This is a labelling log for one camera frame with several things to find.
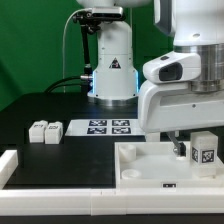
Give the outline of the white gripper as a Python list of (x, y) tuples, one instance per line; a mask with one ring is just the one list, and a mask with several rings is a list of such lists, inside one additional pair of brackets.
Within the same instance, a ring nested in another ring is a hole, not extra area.
[(139, 92), (138, 121), (146, 133), (167, 132), (175, 155), (185, 157), (186, 146), (174, 131), (223, 126), (224, 90), (193, 93), (187, 82), (155, 85), (145, 81)]

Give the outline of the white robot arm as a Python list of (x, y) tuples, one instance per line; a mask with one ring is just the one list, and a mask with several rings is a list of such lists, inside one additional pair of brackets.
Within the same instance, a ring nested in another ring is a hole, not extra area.
[[(224, 125), (224, 0), (76, 0), (85, 26), (98, 33), (93, 102), (138, 100), (138, 122), (146, 133), (168, 134)], [(143, 65), (136, 90), (131, 28), (123, 8), (154, 3), (154, 24), (172, 36), (173, 50)]]

